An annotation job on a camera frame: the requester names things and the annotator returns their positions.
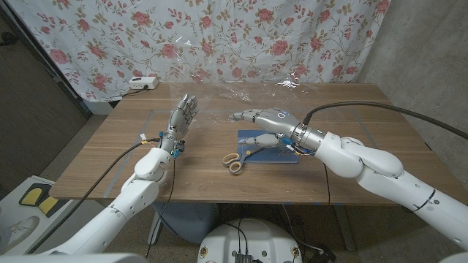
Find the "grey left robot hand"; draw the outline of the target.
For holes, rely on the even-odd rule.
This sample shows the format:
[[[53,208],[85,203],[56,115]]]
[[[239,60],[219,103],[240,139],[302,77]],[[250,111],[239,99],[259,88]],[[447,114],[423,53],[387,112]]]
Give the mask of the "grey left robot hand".
[[[171,152],[189,131],[189,125],[198,113],[197,98],[185,94],[177,107],[171,112],[167,122],[167,128],[160,141],[160,148]]]

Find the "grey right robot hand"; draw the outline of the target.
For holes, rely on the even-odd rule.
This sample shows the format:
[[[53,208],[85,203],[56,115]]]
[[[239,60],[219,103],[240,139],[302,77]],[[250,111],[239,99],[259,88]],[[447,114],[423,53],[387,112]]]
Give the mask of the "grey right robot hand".
[[[238,144],[258,145],[272,148],[284,144],[290,150],[315,153],[325,139],[325,135],[316,129],[302,124],[294,115],[277,108],[249,109],[233,113],[234,121],[249,121],[257,124],[264,134],[242,139]]]

